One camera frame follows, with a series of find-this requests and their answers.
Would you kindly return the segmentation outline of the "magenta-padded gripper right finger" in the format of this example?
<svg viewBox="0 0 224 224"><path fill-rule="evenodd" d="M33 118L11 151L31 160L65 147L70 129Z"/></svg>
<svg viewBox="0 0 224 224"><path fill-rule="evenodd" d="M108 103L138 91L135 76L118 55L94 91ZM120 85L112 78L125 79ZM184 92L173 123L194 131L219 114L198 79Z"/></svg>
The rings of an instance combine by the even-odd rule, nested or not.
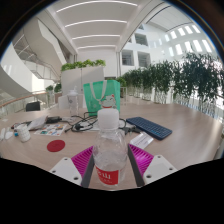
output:
<svg viewBox="0 0 224 224"><path fill-rule="evenodd" d="M145 186L177 171L162 155L152 155L132 144L128 145L136 185Z"/></svg>

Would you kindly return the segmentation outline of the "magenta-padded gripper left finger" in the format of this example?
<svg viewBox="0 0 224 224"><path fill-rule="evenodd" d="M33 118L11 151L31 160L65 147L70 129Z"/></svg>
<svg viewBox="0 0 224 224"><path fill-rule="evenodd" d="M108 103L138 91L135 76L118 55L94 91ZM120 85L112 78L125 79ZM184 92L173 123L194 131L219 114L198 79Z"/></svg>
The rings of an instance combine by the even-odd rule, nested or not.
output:
<svg viewBox="0 0 224 224"><path fill-rule="evenodd" d="M88 188L94 168L92 150L93 147L89 147L72 158L62 158L50 170L50 173L76 185Z"/></svg>

